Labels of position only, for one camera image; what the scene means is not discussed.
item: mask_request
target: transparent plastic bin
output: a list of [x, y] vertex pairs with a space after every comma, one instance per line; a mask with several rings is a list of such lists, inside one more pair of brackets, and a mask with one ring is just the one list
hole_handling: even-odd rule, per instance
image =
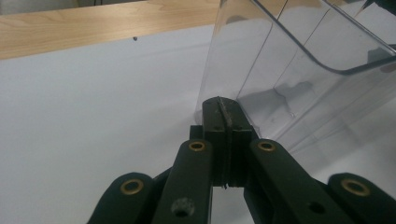
[[204, 100], [235, 99], [313, 177], [350, 172], [396, 197], [396, 33], [355, 21], [363, 4], [222, 1], [197, 122]]

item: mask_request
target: brass insert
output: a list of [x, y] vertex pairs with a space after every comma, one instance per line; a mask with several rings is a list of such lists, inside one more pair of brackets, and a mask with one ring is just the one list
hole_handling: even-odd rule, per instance
[[274, 151], [276, 149], [275, 146], [270, 142], [260, 142], [257, 147], [264, 151]]
[[143, 181], [139, 179], [130, 179], [122, 183], [120, 190], [125, 195], [133, 195], [144, 187]]
[[355, 195], [366, 197], [370, 195], [370, 189], [361, 182], [354, 179], [343, 179], [341, 185], [344, 189]]
[[203, 151], [205, 150], [205, 144], [203, 142], [191, 142], [189, 148], [192, 151]]

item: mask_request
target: white table surface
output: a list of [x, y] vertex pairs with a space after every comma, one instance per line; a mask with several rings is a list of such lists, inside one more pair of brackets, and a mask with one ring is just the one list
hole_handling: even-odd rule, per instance
[[[172, 166], [213, 26], [0, 61], [0, 223], [86, 223], [110, 183]], [[212, 223], [253, 223], [215, 189]]]

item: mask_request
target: screw hole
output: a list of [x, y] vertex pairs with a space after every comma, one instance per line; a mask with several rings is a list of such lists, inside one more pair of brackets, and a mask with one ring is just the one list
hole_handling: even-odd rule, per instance
[[259, 149], [264, 150], [264, 151], [274, 151], [275, 146], [272, 143], [269, 142], [260, 142], [258, 144]]
[[315, 202], [309, 203], [308, 208], [312, 212], [317, 213], [317, 214], [323, 214], [326, 212], [326, 209], [324, 209], [323, 205], [321, 205], [320, 203], [315, 203]]
[[205, 150], [205, 144], [202, 142], [192, 142], [189, 144], [189, 148], [192, 151], [202, 151]]
[[192, 199], [176, 199], [171, 206], [171, 211], [175, 217], [190, 217], [194, 213], [195, 205]]

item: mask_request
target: wooden surface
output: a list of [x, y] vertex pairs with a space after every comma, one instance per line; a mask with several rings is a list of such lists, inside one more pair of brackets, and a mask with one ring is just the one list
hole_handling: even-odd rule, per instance
[[0, 16], [0, 59], [213, 24], [219, 0], [148, 0]]

